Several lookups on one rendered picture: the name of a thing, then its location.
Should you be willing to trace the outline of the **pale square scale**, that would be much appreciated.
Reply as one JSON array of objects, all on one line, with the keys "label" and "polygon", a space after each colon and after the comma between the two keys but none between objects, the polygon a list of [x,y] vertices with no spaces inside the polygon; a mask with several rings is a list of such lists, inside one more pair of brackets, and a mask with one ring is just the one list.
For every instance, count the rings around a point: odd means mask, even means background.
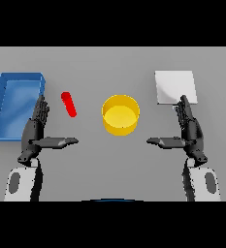
[{"label": "pale square scale", "polygon": [[159,105],[175,105],[182,95],[190,104],[198,103],[191,71],[156,71],[154,75]]}]

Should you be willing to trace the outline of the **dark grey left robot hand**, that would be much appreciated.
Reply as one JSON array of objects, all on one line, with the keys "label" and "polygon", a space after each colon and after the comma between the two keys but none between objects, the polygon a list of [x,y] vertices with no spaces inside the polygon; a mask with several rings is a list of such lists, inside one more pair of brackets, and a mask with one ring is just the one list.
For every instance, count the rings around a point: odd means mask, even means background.
[{"label": "dark grey left robot hand", "polygon": [[21,136],[21,153],[17,161],[26,167],[30,166],[31,160],[37,158],[43,148],[63,149],[79,142],[76,138],[44,137],[48,112],[48,103],[45,97],[40,95]]}]

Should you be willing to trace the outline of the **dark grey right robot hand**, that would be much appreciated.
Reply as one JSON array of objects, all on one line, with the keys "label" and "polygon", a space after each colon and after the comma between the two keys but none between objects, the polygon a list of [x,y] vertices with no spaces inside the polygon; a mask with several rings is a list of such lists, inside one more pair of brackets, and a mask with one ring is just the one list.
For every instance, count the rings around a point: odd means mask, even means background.
[{"label": "dark grey right robot hand", "polygon": [[185,95],[175,105],[181,135],[172,138],[149,138],[146,142],[162,149],[181,148],[188,158],[194,160],[194,166],[200,167],[208,161],[204,153],[204,135],[199,121],[193,116]]}]

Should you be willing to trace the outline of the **blue tray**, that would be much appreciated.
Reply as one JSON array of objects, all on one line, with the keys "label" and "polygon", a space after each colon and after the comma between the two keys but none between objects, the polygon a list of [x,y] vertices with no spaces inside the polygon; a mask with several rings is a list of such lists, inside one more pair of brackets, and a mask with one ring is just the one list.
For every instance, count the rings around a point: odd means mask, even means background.
[{"label": "blue tray", "polygon": [[45,84],[42,73],[0,75],[0,141],[21,141],[39,96],[45,94]]}]

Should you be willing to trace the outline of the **yellow bowl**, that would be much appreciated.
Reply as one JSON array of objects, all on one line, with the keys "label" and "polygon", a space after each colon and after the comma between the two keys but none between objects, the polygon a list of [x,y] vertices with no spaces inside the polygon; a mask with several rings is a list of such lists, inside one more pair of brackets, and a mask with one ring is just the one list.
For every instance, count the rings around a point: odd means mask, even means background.
[{"label": "yellow bowl", "polygon": [[101,114],[106,131],[114,136],[128,136],[138,125],[140,107],[128,95],[112,95],[102,105]]}]

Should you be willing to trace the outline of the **red beaker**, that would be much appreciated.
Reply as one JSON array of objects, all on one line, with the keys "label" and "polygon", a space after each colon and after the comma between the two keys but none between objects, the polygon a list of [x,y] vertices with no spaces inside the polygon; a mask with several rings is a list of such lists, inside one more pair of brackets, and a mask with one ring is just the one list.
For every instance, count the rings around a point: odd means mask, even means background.
[{"label": "red beaker", "polygon": [[62,102],[63,102],[68,114],[71,117],[76,117],[77,116],[77,111],[76,111],[76,108],[75,108],[75,105],[74,105],[74,102],[73,102],[71,94],[68,91],[62,92],[61,93],[61,100],[62,100]]}]

